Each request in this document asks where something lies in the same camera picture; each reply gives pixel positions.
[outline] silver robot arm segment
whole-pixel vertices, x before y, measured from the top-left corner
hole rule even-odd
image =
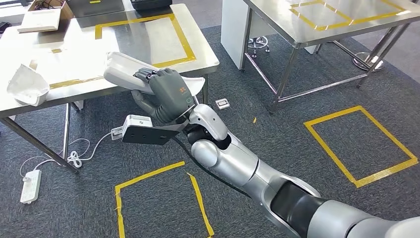
[[[205,167],[246,192],[265,216],[291,238],[396,238],[402,225],[374,217],[347,204],[326,200],[306,182],[281,173],[250,151],[207,105],[197,105],[190,124],[203,126],[214,140],[199,139],[191,152]],[[220,148],[215,141],[228,141]]]

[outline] power strip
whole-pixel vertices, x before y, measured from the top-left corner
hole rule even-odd
[[[40,170],[32,170],[26,173],[23,178],[23,189],[22,195],[20,196],[21,203],[29,204],[38,199],[40,182]]]

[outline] gray carpet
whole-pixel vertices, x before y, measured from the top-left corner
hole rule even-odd
[[[420,167],[361,188],[350,183],[303,125],[304,122],[362,105],[415,155],[420,156],[420,85],[395,67],[375,73],[363,86],[349,83],[290,100],[270,116],[265,106],[271,92],[251,65],[239,72],[219,43],[220,27],[203,30],[220,60],[210,75],[210,100],[227,98],[232,107],[218,111],[229,129],[261,159],[284,173],[297,176],[331,199],[337,199],[386,219],[420,215]],[[269,37],[271,53],[259,52],[257,63],[275,82],[291,48],[279,37]],[[343,44],[365,48],[352,39]],[[286,95],[321,86],[361,72],[349,57],[331,44],[317,56],[301,51]],[[127,114],[141,115],[128,92],[85,101],[72,112],[70,140],[96,143]],[[64,107],[18,115],[16,121],[48,146],[59,151]],[[383,133],[358,113],[314,126],[356,178],[362,178],[406,159]],[[208,236],[186,172],[197,178],[215,238],[284,237],[252,201],[200,171],[174,142],[164,146],[123,144],[105,139],[79,175],[49,163],[41,167],[42,182],[36,202],[19,203],[22,189],[18,170],[31,156],[40,155],[29,143],[0,124],[0,237],[118,237],[114,186],[185,161],[186,165],[123,188],[122,214],[126,237]],[[84,151],[85,144],[71,145]],[[33,169],[38,161],[25,166]]]

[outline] yellow tape square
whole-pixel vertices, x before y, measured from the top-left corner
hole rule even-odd
[[[174,64],[184,63],[184,62],[189,62],[189,61],[195,60],[196,56],[195,56],[193,50],[191,49],[191,46],[188,43],[188,40],[185,37],[184,32],[182,31],[182,28],[179,25],[178,20],[176,19],[175,14],[173,14],[173,13],[158,15],[158,16],[151,16],[151,17],[142,17],[142,18],[133,19],[133,20],[126,20],[126,21],[116,21],[116,22],[110,22],[110,23],[96,25],[95,26],[95,40],[98,40],[98,39],[102,38],[102,28],[104,28],[104,27],[120,26],[120,25],[125,25],[125,24],[130,24],[130,23],[136,23],[136,22],[153,21],[153,20],[162,19],[162,18],[165,18],[165,17],[168,17],[171,20],[172,26],[175,29],[175,32],[176,32],[176,35],[178,36],[179,41],[181,42],[181,45],[182,45],[182,47],[185,51],[186,57],[181,58],[181,59],[174,59],[174,60],[170,60],[170,61],[166,61],[166,62],[155,63],[155,64],[153,64],[153,66],[158,67],[158,68],[163,68],[163,67],[168,67],[168,66],[171,66],[171,65],[174,65]]]
[[[122,199],[121,199],[121,196],[120,196],[121,189],[123,189],[124,187],[130,186],[130,185],[132,185],[134,183],[137,183],[137,182],[139,182],[141,180],[150,178],[152,176],[158,175],[160,173],[166,172],[166,171],[171,170],[171,169],[175,169],[175,168],[180,167],[180,166],[183,166],[183,165],[185,165],[185,162],[184,161],[181,161],[181,162],[178,162],[178,163],[175,163],[175,164],[172,164],[172,165],[168,165],[166,167],[163,167],[163,168],[160,168],[158,170],[149,172],[147,174],[138,176],[137,178],[133,178],[133,179],[127,181],[127,182],[123,182],[123,183],[118,184],[117,186],[115,186],[115,199],[116,199],[116,204],[117,204],[116,210],[117,210],[117,214],[118,214],[118,233],[119,233],[119,238],[125,238],[124,222],[123,222],[122,213],[121,213],[121,210],[122,210]],[[187,174],[190,177],[191,184],[193,185],[194,192],[196,194],[197,201],[198,201],[198,204],[199,204],[199,207],[200,207],[200,210],[201,210],[201,214],[203,216],[203,220],[204,220],[204,223],[206,225],[207,232],[209,233],[209,237],[208,238],[210,238],[211,236],[214,236],[214,231],[213,231],[213,228],[211,227],[211,225],[209,223],[209,220],[207,218],[206,212],[204,210],[203,198],[201,196],[201,192],[200,192],[200,189],[198,187],[197,180],[191,174],[189,174],[189,173],[187,173]]]
[[[334,28],[339,28],[339,27],[346,27],[346,26],[356,25],[356,24],[364,23],[364,22],[368,22],[368,21],[374,21],[374,20],[378,20],[378,19],[382,19],[382,18],[386,18],[386,17],[390,17],[390,16],[395,16],[396,14],[405,11],[404,8],[398,6],[397,4],[391,2],[390,0],[380,0],[380,1],[383,2],[383,3],[385,3],[385,4],[387,4],[387,5],[389,5],[389,6],[392,6],[392,7],[396,8],[397,11],[388,12],[388,13],[384,13],[384,14],[380,14],[380,15],[376,15],[376,16],[370,16],[370,17],[352,19],[351,17],[347,16],[346,14],[344,14],[341,11],[339,11],[338,9],[333,8],[331,5],[327,4],[326,2],[324,2],[322,0],[315,0],[315,1],[310,1],[310,2],[303,2],[303,3],[292,4],[292,5],[290,5],[290,9],[289,10],[293,14],[295,14],[298,18],[300,18],[301,20],[303,20],[305,23],[307,23],[314,30],[317,30],[317,31],[326,31],[328,29],[334,29]],[[331,24],[331,25],[318,26],[316,23],[310,21],[303,14],[300,14],[296,9],[294,9],[294,8],[301,7],[301,6],[309,6],[309,5],[314,5],[314,4],[322,4],[322,5],[324,5],[326,8],[330,9],[332,12],[334,12],[335,14],[339,15],[340,17],[342,17],[345,21],[339,22],[339,23],[335,23],[335,24]]]
[[[328,147],[326,142],[320,137],[320,135],[314,130],[312,127],[315,124],[321,123],[323,121],[327,121],[336,117],[340,117],[349,113],[353,113],[356,111],[361,111],[367,118],[369,118],[388,138],[392,140],[402,151],[404,151],[410,159],[407,161],[404,161],[402,163],[399,163],[397,165],[394,165],[390,168],[387,168],[385,170],[379,171],[373,175],[361,178],[359,180],[356,180],[353,175],[347,170],[347,168],[344,166],[344,164],[338,159],[338,157],[332,152],[332,150]],[[394,174],[396,172],[399,172],[401,170],[404,170],[410,166],[413,166],[419,162],[417,157],[412,154],[401,142],[399,142],[386,128],[384,128],[373,116],[366,111],[362,106],[356,106],[353,108],[345,109],[336,113],[332,113],[327,116],[323,116],[314,120],[310,120],[304,123],[306,128],[309,130],[309,132],[314,136],[314,138],[318,141],[318,143],[321,145],[321,147],[327,152],[327,154],[332,158],[332,160],[335,162],[335,164],[338,166],[338,168],[344,173],[344,175],[348,178],[348,180],[358,188],[361,186],[364,186],[366,184],[369,184],[371,182],[377,181],[379,179],[382,179],[386,176],[389,176],[391,174]]]

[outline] white cable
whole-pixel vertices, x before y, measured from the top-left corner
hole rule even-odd
[[[71,142],[71,143],[69,143],[68,145],[71,145],[71,144],[73,144],[74,142],[76,142],[76,141],[79,141],[79,140],[85,140],[85,141],[87,141],[88,142],[88,147],[86,148],[86,150],[85,150],[85,152],[83,152],[81,155],[78,155],[77,154],[77,152],[76,151],[72,151],[71,153],[70,153],[70,156],[69,157],[67,157],[67,161],[68,162],[73,162],[73,165],[76,167],[76,168],[80,168],[80,167],[82,167],[82,160],[90,160],[91,158],[93,158],[93,155],[95,154],[95,152],[96,152],[96,148],[99,146],[99,144],[101,143],[101,141],[103,140],[103,139],[105,139],[105,137],[107,137],[107,136],[109,136],[109,135],[111,135],[111,132],[110,133],[108,133],[108,134],[106,134],[106,135],[104,135],[99,141],[98,141],[98,143],[96,144],[96,146],[94,147],[94,149],[93,149],[93,152],[92,152],[92,155],[89,157],[89,158],[86,158],[86,159],[81,159],[80,157],[81,156],[83,156],[84,154],[86,154],[86,152],[88,152],[88,150],[89,150],[89,147],[91,146],[91,142],[88,140],[88,139],[85,139],[85,138],[79,138],[79,139],[77,139],[77,140],[74,140],[73,142]],[[35,158],[44,158],[44,159],[46,159],[46,160],[44,160],[44,161],[42,161],[41,163],[39,163],[39,164],[37,164],[36,166],[35,166],[35,168],[34,168],[34,170],[36,170],[40,165],[42,165],[42,164],[45,164],[45,163],[47,163],[47,162],[56,162],[57,163],[57,161],[55,161],[55,160],[52,160],[52,159],[47,159],[47,158],[45,158],[44,156],[34,156],[34,157],[31,157],[31,158],[29,158],[29,159],[27,159],[27,160],[25,160],[23,163],[22,163],[22,165],[20,166],[20,169],[19,169],[19,174],[22,176],[22,178],[25,178],[25,176],[23,176],[22,175],[22,168],[23,168],[23,165],[26,163],[26,162],[28,162],[29,160],[32,160],[32,159],[35,159]]]
[[[24,177],[25,177],[25,176],[23,176],[23,175],[22,175],[22,167],[23,167],[23,165],[24,165],[26,162],[28,162],[29,160],[32,160],[32,159],[35,159],[35,158],[44,158],[44,159],[47,159],[47,158],[45,158],[44,156],[34,156],[34,157],[31,157],[31,158],[29,158],[29,159],[25,160],[25,161],[22,163],[22,165],[20,166],[20,169],[19,169],[19,174],[22,176],[22,178],[24,178]]]
[[[70,156],[67,158],[67,161],[68,161],[68,162],[73,162],[74,167],[76,167],[76,168],[80,168],[80,167],[82,166],[82,160],[90,160],[91,158],[93,158],[93,155],[94,155],[94,154],[95,154],[95,152],[96,152],[96,148],[99,146],[100,142],[101,142],[103,139],[105,139],[105,137],[107,137],[107,136],[109,136],[109,135],[111,135],[111,132],[110,132],[110,133],[108,133],[108,134],[106,134],[106,135],[104,135],[104,136],[103,136],[103,137],[102,137],[102,138],[101,138],[101,139],[97,142],[96,146],[95,146],[95,147],[94,147],[94,149],[93,149],[92,155],[91,155],[89,158],[86,158],[86,159],[81,159],[81,158],[80,158],[80,156],[84,155],[84,154],[88,151],[88,149],[89,149],[89,148],[87,148],[87,149],[85,150],[85,152],[83,152],[83,154],[81,154],[81,155],[78,155],[76,151],[72,151],[72,152],[70,153]]]

